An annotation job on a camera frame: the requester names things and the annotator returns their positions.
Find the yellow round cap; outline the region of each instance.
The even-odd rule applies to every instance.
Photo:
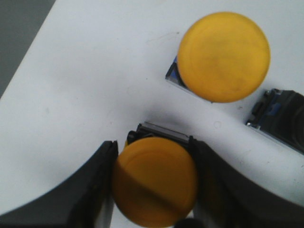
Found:
[[[184,35],[177,57],[189,90],[212,102],[233,102],[263,82],[270,49],[263,31],[249,18],[219,12],[203,17]]]
[[[164,138],[137,140],[118,156],[112,194],[120,211],[144,227],[168,227],[196,201],[195,164],[179,144]]]

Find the yellow circular object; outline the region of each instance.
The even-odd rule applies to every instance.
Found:
[[[118,156],[112,194],[120,211],[144,227],[167,227],[187,216],[196,201],[194,161],[179,144],[164,138],[137,140]]]
[[[233,102],[263,82],[270,49],[252,20],[219,12],[189,28],[180,43],[177,64],[183,82],[196,95],[212,102]]]

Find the yellow plastic puck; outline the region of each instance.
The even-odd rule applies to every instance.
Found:
[[[180,76],[196,95],[233,102],[254,92],[270,64],[263,31],[249,18],[219,12],[203,17],[184,35],[177,57]]]
[[[120,211],[143,227],[168,227],[188,215],[197,196],[195,164],[179,144],[137,140],[118,156],[112,194]]]

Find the gray floor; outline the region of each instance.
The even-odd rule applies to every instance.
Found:
[[[0,0],[0,98],[55,0]]]

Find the white table surface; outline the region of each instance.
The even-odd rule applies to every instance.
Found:
[[[304,94],[302,0],[57,0],[0,100],[0,213],[49,191],[105,140],[152,121],[206,141],[244,175],[304,206],[304,156],[244,125],[266,89]],[[211,104],[164,80],[199,18],[234,11],[271,48],[264,83]],[[115,208],[111,227],[136,227]]]

